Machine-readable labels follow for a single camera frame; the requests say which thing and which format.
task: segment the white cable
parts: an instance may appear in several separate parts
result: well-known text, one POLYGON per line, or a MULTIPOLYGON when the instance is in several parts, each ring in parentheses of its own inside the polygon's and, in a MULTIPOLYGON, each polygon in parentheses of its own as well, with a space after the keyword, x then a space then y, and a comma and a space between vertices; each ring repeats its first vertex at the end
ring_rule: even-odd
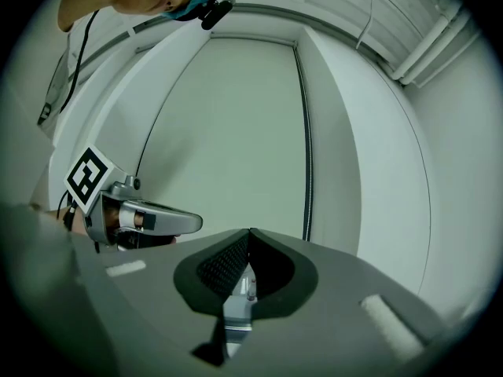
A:
POLYGON ((372 25, 372 21, 374 19, 373 5, 374 5, 374 0, 370 0, 370 18, 369 18, 369 22, 367 22, 367 25, 365 25, 365 28, 363 28, 363 31, 360 34, 360 37, 358 38, 358 42, 356 44, 356 50, 358 50, 358 48, 360 47, 360 43, 362 43, 363 38, 367 35, 367 32, 369 31, 370 26, 372 25))

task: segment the white tape strip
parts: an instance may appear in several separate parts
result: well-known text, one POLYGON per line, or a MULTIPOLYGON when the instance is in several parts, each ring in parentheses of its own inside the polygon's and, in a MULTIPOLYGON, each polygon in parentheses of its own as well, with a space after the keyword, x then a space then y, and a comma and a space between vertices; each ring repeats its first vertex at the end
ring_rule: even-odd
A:
POLYGON ((134 228, 135 210, 121 206, 119 210, 119 225, 121 228, 134 228))

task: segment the white pipe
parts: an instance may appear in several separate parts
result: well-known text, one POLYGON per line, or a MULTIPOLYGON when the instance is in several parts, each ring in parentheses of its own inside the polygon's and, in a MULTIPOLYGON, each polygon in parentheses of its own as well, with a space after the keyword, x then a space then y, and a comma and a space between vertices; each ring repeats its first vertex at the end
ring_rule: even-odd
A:
POLYGON ((432 74, 427 77, 422 83, 417 84, 418 88, 422 88, 426 84, 428 84, 434 77, 436 77, 439 73, 441 73, 446 67, 448 67, 453 61, 455 61, 468 47, 472 45, 472 43, 479 38, 482 34, 481 31, 477 31, 451 58, 442 64, 439 68, 437 68, 432 74))
POLYGON ((416 63, 424 52, 433 44, 433 42, 442 34, 442 32, 447 28, 449 22, 454 18, 459 9, 461 8, 461 2, 454 0, 447 10, 440 15, 439 20, 435 23, 433 28, 428 32, 428 34, 423 38, 416 49, 398 66, 398 68, 391 74, 391 78, 394 80, 400 79, 404 76, 407 70, 409 70, 414 63, 416 63))
POLYGON ((470 20, 470 12, 464 9, 453 25, 443 33, 436 44, 421 58, 414 68, 400 80, 403 85, 410 84, 434 59, 456 38, 457 34, 461 32, 467 22, 470 20))
POLYGON ((363 32, 360 34, 360 37, 358 38, 358 42, 356 43, 356 50, 358 50, 358 48, 360 47, 360 43, 362 43, 363 38, 367 35, 367 32, 369 31, 370 26, 372 25, 372 22, 374 19, 373 5, 374 5, 374 0, 370 0, 369 22, 367 22, 367 25, 365 25, 365 28, 363 28, 363 32))

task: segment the white door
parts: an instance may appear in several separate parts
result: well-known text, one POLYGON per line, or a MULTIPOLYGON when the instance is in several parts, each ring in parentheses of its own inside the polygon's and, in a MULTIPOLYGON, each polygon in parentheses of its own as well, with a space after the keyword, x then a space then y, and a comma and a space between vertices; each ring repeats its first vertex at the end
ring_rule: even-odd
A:
POLYGON ((138 176, 146 199, 203 217, 179 241, 251 227, 302 238, 306 154, 293 49, 210 40, 166 99, 138 176))

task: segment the black cable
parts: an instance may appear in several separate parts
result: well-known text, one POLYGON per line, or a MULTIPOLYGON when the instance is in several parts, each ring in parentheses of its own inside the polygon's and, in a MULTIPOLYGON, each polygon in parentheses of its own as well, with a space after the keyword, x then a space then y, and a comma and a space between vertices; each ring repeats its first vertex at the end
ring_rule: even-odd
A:
POLYGON ((70 209, 67 211, 67 213, 63 217, 63 224, 64 227, 69 230, 70 232, 72 231, 72 224, 73 224, 73 218, 75 217, 75 209, 77 208, 77 202, 74 201, 72 205, 70 206, 70 209))
POLYGON ((75 67, 75 73, 73 75, 72 86, 70 87, 70 92, 68 93, 66 101, 63 103, 63 106, 61 106, 60 113, 62 113, 64 108, 66 108, 66 105, 68 104, 70 99, 72 99, 72 95, 75 91, 75 86, 77 85, 77 79, 79 78, 80 64, 82 63, 84 49, 86 48, 87 39, 89 38, 89 30, 91 28, 91 24, 93 23, 93 20, 94 20, 95 16, 97 15, 98 11, 100 11, 100 10, 96 10, 93 13, 93 16, 91 17, 91 19, 89 20, 89 22, 86 25, 86 31, 84 33, 84 40, 82 42, 82 47, 80 48, 79 59, 77 60, 77 66, 75 67))
POLYGON ((68 190, 64 192, 63 196, 60 199, 60 204, 57 206, 57 213, 56 213, 56 219, 60 218, 60 209, 61 209, 61 204, 63 203, 64 196, 68 194, 68 190))

